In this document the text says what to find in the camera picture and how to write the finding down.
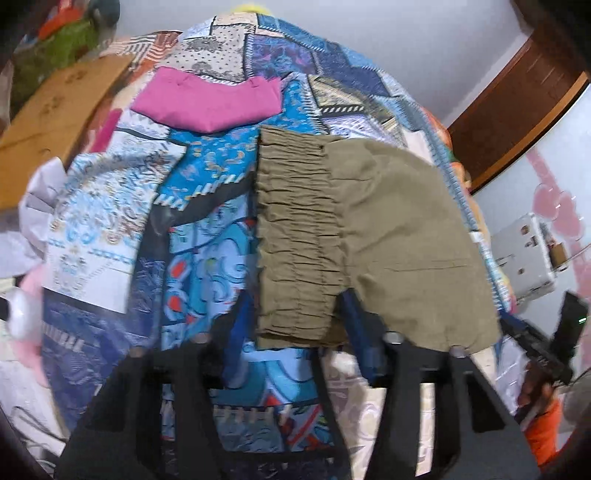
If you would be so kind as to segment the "operator hand orange sleeve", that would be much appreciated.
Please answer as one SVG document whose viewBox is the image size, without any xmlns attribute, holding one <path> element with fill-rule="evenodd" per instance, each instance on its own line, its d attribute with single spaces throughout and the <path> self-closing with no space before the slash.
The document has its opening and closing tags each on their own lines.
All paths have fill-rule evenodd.
<svg viewBox="0 0 591 480">
<path fill-rule="evenodd" d="M 545 413 L 555 398 L 555 388 L 550 383 L 543 383 L 546 374 L 533 362 L 525 368 L 525 376 L 518 396 L 517 404 L 520 409 L 533 404 L 539 415 Z"/>
</svg>

